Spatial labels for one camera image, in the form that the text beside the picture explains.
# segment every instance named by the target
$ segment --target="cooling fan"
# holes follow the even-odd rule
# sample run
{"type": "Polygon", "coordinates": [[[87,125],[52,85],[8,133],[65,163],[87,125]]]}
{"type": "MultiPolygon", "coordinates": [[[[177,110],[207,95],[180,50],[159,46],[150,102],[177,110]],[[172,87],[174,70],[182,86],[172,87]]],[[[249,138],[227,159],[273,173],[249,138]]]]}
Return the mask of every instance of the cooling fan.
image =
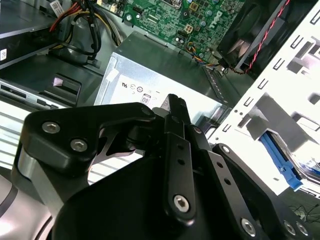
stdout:
{"type": "Polygon", "coordinates": [[[258,76],[316,2],[247,0],[217,50],[230,68],[258,76]]]}

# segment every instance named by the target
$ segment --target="motherboard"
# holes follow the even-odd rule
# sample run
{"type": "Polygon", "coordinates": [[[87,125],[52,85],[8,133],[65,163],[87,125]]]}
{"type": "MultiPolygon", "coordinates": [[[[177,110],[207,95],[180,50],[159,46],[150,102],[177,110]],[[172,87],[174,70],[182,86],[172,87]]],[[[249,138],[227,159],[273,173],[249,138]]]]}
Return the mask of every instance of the motherboard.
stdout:
{"type": "Polygon", "coordinates": [[[98,0],[108,11],[207,63],[245,0],[98,0]]]}

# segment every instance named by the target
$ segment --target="red wire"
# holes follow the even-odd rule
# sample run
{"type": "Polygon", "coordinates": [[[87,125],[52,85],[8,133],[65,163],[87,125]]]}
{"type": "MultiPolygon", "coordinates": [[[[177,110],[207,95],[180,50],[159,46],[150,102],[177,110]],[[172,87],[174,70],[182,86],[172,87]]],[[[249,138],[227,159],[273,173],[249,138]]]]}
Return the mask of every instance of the red wire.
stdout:
{"type": "Polygon", "coordinates": [[[261,50],[262,45],[264,44],[265,40],[267,39],[267,36],[270,32],[270,29],[272,29],[276,23],[277,18],[279,18],[281,16],[281,14],[283,13],[283,11],[285,10],[286,6],[290,3],[290,0],[286,0],[285,4],[281,7],[280,11],[278,12],[278,14],[276,15],[276,17],[272,20],[272,23],[270,24],[270,26],[268,27],[268,29],[265,31],[263,38],[261,40],[261,42],[259,43],[259,46],[253,56],[253,59],[249,65],[249,67],[245,70],[245,72],[239,72],[236,71],[235,69],[231,68],[232,71],[234,71],[236,74],[247,74],[250,69],[253,67],[255,61],[257,60],[257,56],[261,50]]]}
{"type": "Polygon", "coordinates": [[[78,4],[78,3],[75,2],[64,14],[61,14],[61,15],[54,21],[54,23],[53,23],[52,26],[50,27],[49,32],[52,32],[52,31],[56,28],[57,22],[58,22],[61,18],[65,17],[66,15],[73,14],[73,13],[75,13],[76,11],[78,11],[78,10],[80,9],[79,6],[74,9],[74,7],[76,7],[77,4],[78,4]]]}

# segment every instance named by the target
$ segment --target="blue latch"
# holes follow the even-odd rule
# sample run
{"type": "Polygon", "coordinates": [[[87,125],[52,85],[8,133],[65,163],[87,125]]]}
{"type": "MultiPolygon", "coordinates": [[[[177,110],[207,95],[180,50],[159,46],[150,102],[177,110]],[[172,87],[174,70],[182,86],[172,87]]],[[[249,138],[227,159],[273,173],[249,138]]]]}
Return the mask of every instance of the blue latch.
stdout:
{"type": "Polygon", "coordinates": [[[263,134],[259,140],[264,145],[279,172],[284,176],[286,182],[294,191],[297,191],[303,185],[303,183],[296,177],[295,173],[293,172],[293,164],[289,160],[285,160],[276,145],[272,142],[267,132],[263,134]]]}

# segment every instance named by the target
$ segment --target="bolt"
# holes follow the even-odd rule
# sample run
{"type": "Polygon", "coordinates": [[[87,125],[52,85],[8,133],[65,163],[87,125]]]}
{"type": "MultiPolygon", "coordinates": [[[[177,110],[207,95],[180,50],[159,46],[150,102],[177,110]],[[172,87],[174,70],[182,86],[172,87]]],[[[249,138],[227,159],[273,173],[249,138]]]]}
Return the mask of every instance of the bolt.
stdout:
{"type": "Polygon", "coordinates": [[[225,151],[227,154],[229,154],[229,153],[230,153],[229,148],[227,148],[226,146],[223,146],[223,147],[222,147],[222,149],[223,149],[223,151],[225,151]]]}
{"type": "Polygon", "coordinates": [[[142,112],[148,116],[152,115],[152,113],[150,112],[149,108],[146,107],[142,107],[141,108],[142,112]]]}
{"type": "Polygon", "coordinates": [[[132,16],[131,16],[131,15],[127,15],[127,16],[125,17],[125,19],[130,22],[130,21],[132,20],[132,16]]]}
{"type": "Polygon", "coordinates": [[[241,225],[244,229],[244,231],[249,234],[251,237],[255,237],[256,236],[256,230],[255,230],[255,227],[252,225],[252,223],[245,219],[245,218],[242,218],[241,219],[241,225]]]}
{"type": "Polygon", "coordinates": [[[60,126],[53,121],[46,121],[42,124],[42,130],[48,134],[56,134],[60,131],[60,126]]]}
{"type": "Polygon", "coordinates": [[[81,139],[73,139],[70,146],[76,152],[84,152],[88,148],[87,143],[81,139]]]}
{"type": "Polygon", "coordinates": [[[295,229],[290,225],[290,223],[288,223],[287,221],[284,221],[283,223],[284,223],[285,229],[286,229],[289,233],[291,233],[293,236],[295,236],[295,235],[296,235],[296,231],[295,231],[295,229]]]}
{"type": "Polygon", "coordinates": [[[193,126],[193,128],[197,134],[202,134],[202,131],[200,128],[198,128],[197,126],[193,126]]]}
{"type": "Polygon", "coordinates": [[[180,212],[186,213],[189,211],[189,202],[184,196],[175,195],[173,198],[173,203],[180,212]]]}
{"type": "Polygon", "coordinates": [[[300,230],[300,232],[302,232],[304,235],[308,236],[308,231],[305,228],[305,226],[303,226],[300,222],[296,222],[296,225],[297,225],[298,229],[300,230]]]}

